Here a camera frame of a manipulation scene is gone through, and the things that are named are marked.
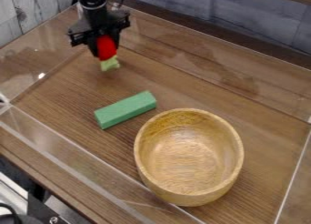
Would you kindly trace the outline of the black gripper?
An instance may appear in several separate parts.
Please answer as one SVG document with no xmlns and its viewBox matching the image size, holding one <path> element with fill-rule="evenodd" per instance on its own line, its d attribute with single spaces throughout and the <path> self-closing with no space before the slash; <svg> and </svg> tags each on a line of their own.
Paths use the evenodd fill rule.
<svg viewBox="0 0 311 224">
<path fill-rule="evenodd" d="M 98 37 L 109 35 L 115 41 L 115 48 L 119 48 L 121 33 L 130 27 L 130 11 L 109 11 L 97 19 L 89 19 L 83 15 L 78 22 L 70 27 L 67 35 L 71 45 L 89 44 L 90 52 L 99 57 Z"/>
</svg>

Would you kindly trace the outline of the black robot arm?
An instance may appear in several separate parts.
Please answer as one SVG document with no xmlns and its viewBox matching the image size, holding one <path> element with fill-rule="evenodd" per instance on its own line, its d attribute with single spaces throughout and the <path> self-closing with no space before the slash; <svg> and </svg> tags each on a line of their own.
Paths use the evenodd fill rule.
<svg viewBox="0 0 311 224">
<path fill-rule="evenodd" d="M 95 57 L 99 56 L 98 39 L 110 36 L 119 46 L 121 32 L 130 27 L 130 11 L 109 9 L 109 0 L 78 0 L 81 18 L 69 28 L 71 46 L 89 46 Z"/>
</svg>

